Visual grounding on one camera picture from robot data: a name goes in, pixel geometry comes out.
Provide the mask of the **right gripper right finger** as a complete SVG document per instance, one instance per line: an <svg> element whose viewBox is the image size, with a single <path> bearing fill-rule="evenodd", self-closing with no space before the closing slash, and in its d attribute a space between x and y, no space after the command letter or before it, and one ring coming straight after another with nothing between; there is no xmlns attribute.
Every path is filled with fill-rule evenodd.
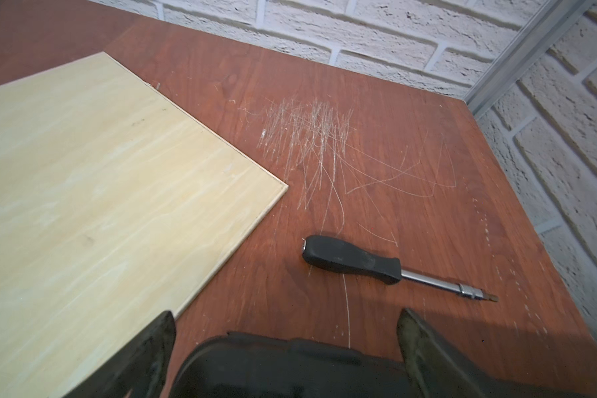
<svg viewBox="0 0 597 398"><path fill-rule="evenodd" d="M481 372L410 308L396 326L406 373L418 397L481 397Z"/></svg>

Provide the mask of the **light plywood board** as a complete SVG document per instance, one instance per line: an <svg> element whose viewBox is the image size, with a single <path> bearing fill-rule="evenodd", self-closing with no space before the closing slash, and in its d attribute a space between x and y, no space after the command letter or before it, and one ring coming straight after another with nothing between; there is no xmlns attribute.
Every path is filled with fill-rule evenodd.
<svg viewBox="0 0 597 398"><path fill-rule="evenodd" d="M0 397L182 313L287 188L106 53L0 86Z"/></svg>

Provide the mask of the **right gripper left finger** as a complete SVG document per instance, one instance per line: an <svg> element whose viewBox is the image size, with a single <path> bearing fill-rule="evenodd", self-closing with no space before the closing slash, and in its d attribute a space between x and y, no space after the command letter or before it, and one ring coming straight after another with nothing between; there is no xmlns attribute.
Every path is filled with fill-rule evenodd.
<svg viewBox="0 0 597 398"><path fill-rule="evenodd" d="M172 312L160 313L67 397L159 397L176 341Z"/></svg>

